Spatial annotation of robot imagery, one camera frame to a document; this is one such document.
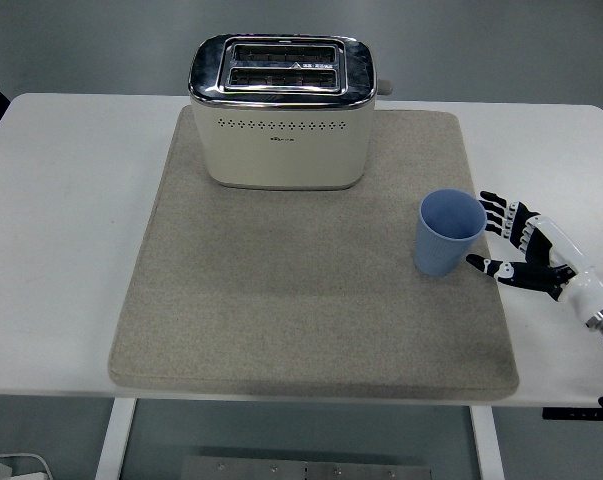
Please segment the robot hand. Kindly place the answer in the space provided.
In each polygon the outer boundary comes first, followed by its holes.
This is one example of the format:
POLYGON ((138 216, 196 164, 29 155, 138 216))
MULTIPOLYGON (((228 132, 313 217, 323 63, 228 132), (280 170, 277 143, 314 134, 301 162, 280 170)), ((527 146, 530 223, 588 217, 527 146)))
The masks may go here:
POLYGON ((549 217, 492 192, 482 191, 480 203, 487 214, 486 230, 509 241, 524 260, 469 254, 470 265, 504 285, 544 292, 570 304, 590 327, 603 322, 603 281, 593 263, 549 217))

